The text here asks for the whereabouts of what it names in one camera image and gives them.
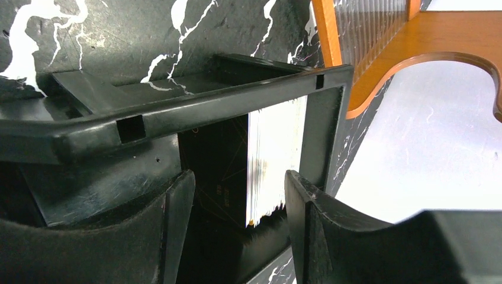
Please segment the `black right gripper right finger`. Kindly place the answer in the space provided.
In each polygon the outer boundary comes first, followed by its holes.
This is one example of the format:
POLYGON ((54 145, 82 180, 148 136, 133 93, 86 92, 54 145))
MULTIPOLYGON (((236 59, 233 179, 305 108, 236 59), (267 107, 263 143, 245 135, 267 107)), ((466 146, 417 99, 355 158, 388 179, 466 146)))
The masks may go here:
POLYGON ((500 283, 501 212, 432 210, 390 224, 285 174, 298 283, 500 283))

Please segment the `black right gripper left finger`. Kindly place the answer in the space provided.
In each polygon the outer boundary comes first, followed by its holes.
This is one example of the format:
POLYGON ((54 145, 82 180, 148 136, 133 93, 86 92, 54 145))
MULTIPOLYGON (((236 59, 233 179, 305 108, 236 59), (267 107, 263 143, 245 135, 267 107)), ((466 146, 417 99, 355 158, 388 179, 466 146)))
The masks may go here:
POLYGON ((2 283, 175 283, 195 192, 185 170, 79 224, 1 221, 2 283))

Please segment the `stack of credit cards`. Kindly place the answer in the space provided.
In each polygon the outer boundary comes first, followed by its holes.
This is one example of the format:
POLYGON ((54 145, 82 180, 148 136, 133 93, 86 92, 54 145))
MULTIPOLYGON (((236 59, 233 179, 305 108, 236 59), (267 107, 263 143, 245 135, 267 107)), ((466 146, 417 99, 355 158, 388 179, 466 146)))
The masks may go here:
POLYGON ((237 227, 257 226, 285 205, 282 177, 300 167, 307 97, 178 135, 202 208, 237 227))

